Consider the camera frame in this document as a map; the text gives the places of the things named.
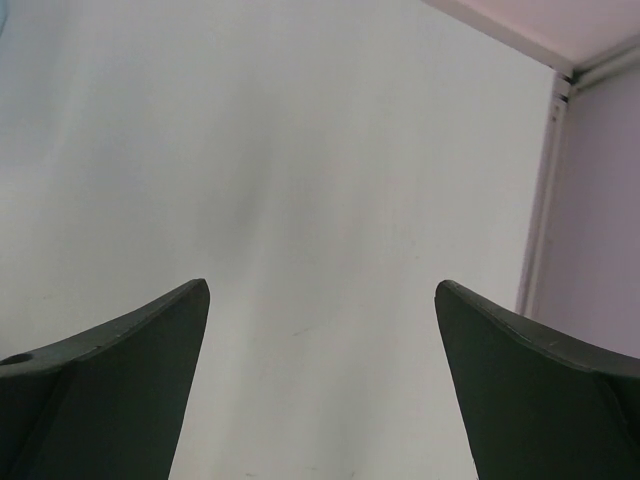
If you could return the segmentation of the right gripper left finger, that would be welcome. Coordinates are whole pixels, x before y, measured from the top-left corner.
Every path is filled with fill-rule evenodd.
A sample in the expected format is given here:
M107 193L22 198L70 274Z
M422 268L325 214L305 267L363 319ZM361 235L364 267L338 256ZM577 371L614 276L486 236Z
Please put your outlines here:
M205 280L1 362L4 479L166 479L209 310Z

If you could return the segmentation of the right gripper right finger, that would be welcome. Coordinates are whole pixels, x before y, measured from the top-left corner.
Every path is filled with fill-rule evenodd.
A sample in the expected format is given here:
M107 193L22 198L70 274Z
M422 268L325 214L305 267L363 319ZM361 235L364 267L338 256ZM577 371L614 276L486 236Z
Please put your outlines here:
M638 478L638 359L451 280L434 301L479 478Z

